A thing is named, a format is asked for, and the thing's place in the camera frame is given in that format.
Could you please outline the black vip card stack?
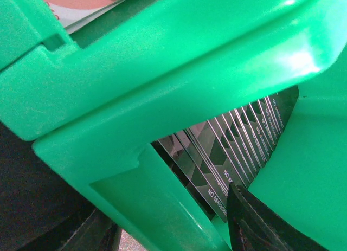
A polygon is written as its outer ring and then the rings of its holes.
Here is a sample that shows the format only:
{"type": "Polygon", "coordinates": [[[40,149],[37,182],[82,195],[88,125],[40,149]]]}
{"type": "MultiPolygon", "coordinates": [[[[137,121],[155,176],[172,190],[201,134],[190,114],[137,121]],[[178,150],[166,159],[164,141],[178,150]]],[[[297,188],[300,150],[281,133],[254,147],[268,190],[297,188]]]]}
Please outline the black vip card stack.
{"type": "Polygon", "coordinates": [[[227,220],[230,184],[250,187],[274,152],[294,106],[293,86],[152,143],[208,218],[227,220]]]}

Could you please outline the red white card stack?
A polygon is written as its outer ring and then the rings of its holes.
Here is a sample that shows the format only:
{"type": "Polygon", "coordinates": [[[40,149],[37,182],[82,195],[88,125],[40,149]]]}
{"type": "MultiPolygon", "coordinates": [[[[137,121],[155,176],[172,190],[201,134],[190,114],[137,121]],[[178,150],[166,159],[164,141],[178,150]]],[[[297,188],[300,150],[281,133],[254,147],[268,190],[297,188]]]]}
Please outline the red white card stack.
{"type": "Polygon", "coordinates": [[[44,0],[71,34],[125,0],[44,0]]]}

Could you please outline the green bin with black cards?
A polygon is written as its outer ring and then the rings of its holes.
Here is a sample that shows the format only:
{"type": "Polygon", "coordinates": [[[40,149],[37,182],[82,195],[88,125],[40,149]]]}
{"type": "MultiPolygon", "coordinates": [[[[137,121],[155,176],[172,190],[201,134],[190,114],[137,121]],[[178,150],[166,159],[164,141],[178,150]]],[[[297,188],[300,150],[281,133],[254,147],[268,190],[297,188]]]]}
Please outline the green bin with black cards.
{"type": "Polygon", "coordinates": [[[293,86],[245,189],[346,250],[346,0],[125,0],[67,34],[57,67],[1,71],[1,250],[94,209],[148,250],[232,250],[152,143],[293,86]]]}

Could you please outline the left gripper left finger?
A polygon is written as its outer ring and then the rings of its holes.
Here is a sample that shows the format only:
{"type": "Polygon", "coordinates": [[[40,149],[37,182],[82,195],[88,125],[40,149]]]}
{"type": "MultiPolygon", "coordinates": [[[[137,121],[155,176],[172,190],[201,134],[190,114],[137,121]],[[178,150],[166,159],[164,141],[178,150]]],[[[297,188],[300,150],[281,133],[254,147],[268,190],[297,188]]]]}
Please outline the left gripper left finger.
{"type": "Polygon", "coordinates": [[[50,231],[40,250],[118,250],[121,229],[98,209],[76,215],[50,231]]]}

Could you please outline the green bin with red cards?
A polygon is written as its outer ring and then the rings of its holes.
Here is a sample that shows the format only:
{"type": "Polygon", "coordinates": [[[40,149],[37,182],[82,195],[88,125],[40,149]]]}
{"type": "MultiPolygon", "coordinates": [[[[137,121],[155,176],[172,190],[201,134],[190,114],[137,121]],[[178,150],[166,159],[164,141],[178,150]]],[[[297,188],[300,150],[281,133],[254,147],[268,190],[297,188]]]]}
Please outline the green bin with red cards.
{"type": "Polygon", "coordinates": [[[1,0],[1,71],[55,68],[79,51],[44,0],[1,0]]]}

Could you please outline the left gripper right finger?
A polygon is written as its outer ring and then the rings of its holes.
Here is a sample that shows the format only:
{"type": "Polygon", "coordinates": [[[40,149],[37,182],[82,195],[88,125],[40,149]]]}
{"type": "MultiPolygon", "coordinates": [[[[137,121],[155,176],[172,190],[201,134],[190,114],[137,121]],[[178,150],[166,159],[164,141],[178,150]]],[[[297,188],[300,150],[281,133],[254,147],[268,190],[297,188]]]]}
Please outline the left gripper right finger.
{"type": "Polygon", "coordinates": [[[233,183],[228,190],[227,220],[232,250],[326,250],[233,183]]]}

